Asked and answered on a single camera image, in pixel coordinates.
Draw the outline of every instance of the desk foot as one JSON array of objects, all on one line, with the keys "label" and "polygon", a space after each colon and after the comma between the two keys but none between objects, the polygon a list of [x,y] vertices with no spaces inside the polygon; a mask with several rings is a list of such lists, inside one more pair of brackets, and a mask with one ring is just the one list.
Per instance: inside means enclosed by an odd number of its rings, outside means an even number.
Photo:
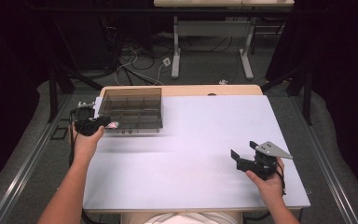
[{"label": "desk foot", "polygon": [[253,80],[254,76],[252,73],[251,65],[249,64],[248,55],[243,54],[243,49],[240,49],[240,56],[241,56],[243,71],[245,72],[246,79]]},{"label": "desk foot", "polygon": [[180,54],[173,55],[172,78],[174,79],[179,78],[179,61],[180,61]]}]

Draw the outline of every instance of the hand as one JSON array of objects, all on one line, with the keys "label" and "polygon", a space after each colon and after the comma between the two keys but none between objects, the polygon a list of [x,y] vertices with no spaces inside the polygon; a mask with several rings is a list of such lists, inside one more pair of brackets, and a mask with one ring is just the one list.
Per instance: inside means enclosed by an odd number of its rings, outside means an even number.
[{"label": "hand", "polygon": [[[277,163],[280,164],[277,170],[282,174],[284,165],[281,158],[277,158]],[[277,174],[270,176],[265,181],[250,170],[246,171],[246,175],[257,185],[258,192],[268,209],[272,206],[284,205],[282,198],[282,181]]]},{"label": "hand", "polygon": [[95,154],[98,141],[103,136],[104,126],[100,126],[98,131],[91,135],[85,136],[78,133],[75,129],[75,124],[72,124],[73,137],[75,141],[75,157],[74,162],[89,163]]}]

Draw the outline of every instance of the table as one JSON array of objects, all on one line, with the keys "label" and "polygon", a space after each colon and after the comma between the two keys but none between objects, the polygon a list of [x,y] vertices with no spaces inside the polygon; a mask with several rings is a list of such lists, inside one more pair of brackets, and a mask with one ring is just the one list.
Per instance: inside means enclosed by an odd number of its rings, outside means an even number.
[{"label": "table", "polygon": [[[135,87],[106,87],[100,96],[111,88]],[[288,151],[267,96],[253,85],[161,89],[164,127],[159,133],[105,132],[89,166],[84,209],[103,213],[265,210],[257,188],[236,170],[230,150],[252,160],[255,152],[249,141],[269,140]],[[292,209],[310,206],[293,161],[284,163],[286,204]]]},{"label": "table", "polygon": [[[155,0],[155,7],[274,7],[288,8],[294,0]],[[179,21],[173,17],[173,60],[172,78],[179,78],[179,35],[231,35],[245,36],[243,49],[240,49],[242,67],[247,79],[254,78],[249,64],[248,52],[255,29],[256,18],[248,21]]]}]

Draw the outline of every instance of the white tabletop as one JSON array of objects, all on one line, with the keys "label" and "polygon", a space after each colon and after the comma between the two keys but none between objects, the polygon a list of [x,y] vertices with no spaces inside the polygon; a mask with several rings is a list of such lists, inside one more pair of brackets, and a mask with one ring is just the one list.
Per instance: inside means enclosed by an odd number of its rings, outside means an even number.
[{"label": "white tabletop", "polygon": [[294,0],[154,0],[155,7],[288,7]]},{"label": "white tabletop", "polygon": [[[159,133],[106,132],[89,166],[89,211],[218,211],[265,208],[236,169],[234,149],[253,160],[249,141],[288,151],[266,96],[166,96]],[[289,207],[310,206],[293,161],[283,160]]]}]

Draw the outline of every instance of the person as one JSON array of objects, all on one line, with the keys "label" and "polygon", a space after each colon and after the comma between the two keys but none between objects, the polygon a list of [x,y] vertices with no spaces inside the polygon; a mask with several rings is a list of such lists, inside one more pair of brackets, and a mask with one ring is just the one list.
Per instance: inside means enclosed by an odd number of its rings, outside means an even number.
[{"label": "person", "polygon": [[[73,163],[60,187],[57,189],[56,193],[43,211],[38,223],[80,223],[87,171],[89,169],[90,161],[95,154],[98,141],[103,136],[103,130],[104,127],[101,126],[92,136],[84,136],[77,133],[75,128],[73,128],[73,136],[76,137]],[[277,158],[277,161],[280,164],[278,172],[282,173],[284,168],[283,162],[280,158]],[[284,203],[282,198],[282,183],[278,175],[272,175],[265,181],[259,178],[252,171],[247,171],[246,175],[258,187],[259,194],[265,206],[270,211],[275,223],[298,223],[298,220]],[[165,216],[167,220],[169,220],[163,223],[183,223],[183,219],[180,219],[179,216],[176,216],[175,214],[165,214],[158,217],[152,217],[147,221],[147,223],[153,223],[153,220],[157,220],[158,218],[161,218],[161,216]],[[181,218],[184,218],[187,223],[196,223],[196,221],[202,220],[208,220],[208,223],[237,223],[235,218],[230,218],[227,214],[222,213],[188,213],[181,216]]]}]

